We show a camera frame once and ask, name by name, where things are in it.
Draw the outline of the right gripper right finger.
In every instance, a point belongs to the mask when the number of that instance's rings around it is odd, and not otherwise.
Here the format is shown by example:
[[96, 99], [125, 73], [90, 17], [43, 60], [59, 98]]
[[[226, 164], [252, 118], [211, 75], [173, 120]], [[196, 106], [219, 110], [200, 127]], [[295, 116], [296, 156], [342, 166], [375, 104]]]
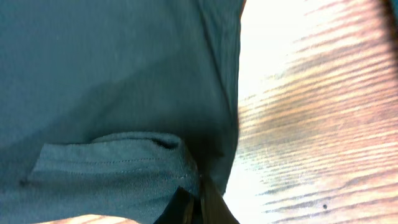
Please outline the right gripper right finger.
[[201, 212], [204, 224], [239, 224], [210, 177], [201, 178]]

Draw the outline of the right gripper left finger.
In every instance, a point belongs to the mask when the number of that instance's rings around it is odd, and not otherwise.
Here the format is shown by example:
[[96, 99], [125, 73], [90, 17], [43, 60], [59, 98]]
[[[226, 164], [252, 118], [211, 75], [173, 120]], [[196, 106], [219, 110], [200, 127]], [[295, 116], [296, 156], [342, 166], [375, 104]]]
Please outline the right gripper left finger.
[[194, 204], [194, 196], [178, 187], [154, 224], [192, 224]]

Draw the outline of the black t-shirt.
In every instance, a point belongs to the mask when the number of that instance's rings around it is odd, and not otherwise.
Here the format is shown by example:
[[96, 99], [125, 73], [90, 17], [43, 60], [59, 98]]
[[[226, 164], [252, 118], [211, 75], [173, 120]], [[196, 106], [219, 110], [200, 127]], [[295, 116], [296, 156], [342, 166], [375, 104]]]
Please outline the black t-shirt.
[[2, 1], [1, 222], [154, 223], [221, 196], [238, 145], [242, 0]]

